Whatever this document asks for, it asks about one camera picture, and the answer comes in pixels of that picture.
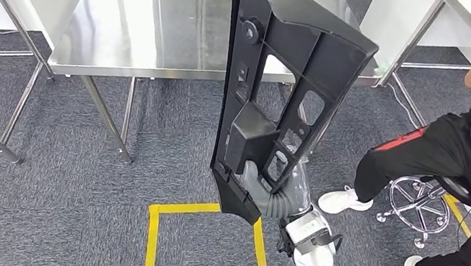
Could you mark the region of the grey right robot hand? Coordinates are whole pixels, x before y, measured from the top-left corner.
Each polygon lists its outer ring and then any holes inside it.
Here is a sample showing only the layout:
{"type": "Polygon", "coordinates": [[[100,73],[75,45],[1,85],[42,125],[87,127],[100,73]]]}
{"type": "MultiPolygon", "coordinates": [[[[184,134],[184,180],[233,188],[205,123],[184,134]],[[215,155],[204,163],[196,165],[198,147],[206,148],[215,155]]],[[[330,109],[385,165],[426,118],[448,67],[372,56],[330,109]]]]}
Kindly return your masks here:
{"type": "Polygon", "coordinates": [[[261,214],[264,217],[280,219],[296,216],[311,209],[311,194],[306,174],[305,164],[299,162],[283,187],[270,193],[270,186],[262,183],[256,164],[248,160],[240,178],[261,214]]]}

